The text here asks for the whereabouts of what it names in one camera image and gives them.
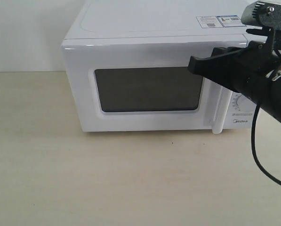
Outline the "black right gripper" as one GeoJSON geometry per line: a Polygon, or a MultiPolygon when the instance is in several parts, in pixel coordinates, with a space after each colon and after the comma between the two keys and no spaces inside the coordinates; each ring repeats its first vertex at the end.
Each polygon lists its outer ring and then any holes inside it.
{"type": "Polygon", "coordinates": [[[187,69],[231,91],[237,90],[256,104],[281,104],[281,50],[256,41],[238,54],[237,50],[215,47],[210,57],[191,56],[187,69]],[[237,74],[232,78],[233,65],[237,74]]]}

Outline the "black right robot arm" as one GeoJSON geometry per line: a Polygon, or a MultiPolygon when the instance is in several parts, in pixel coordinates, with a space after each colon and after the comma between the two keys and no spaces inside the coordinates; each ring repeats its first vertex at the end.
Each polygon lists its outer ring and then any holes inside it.
{"type": "Polygon", "coordinates": [[[281,68],[277,56],[266,44],[252,41],[246,48],[214,48],[207,58],[191,56],[188,70],[233,92],[241,93],[281,123],[281,68]]]}

